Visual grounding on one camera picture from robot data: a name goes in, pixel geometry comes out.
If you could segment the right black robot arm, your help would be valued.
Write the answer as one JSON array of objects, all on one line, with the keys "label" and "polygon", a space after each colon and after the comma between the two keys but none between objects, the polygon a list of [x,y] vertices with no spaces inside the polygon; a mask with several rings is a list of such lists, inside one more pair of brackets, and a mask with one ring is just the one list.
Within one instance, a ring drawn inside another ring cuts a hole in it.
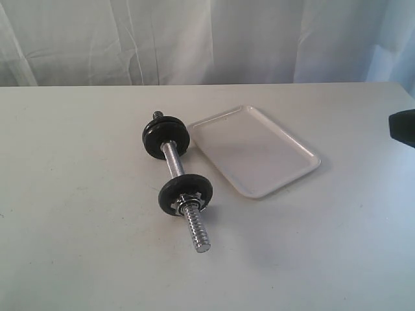
[{"label": "right black robot arm", "polygon": [[415,109],[390,115],[388,126],[391,138],[415,148]]}]

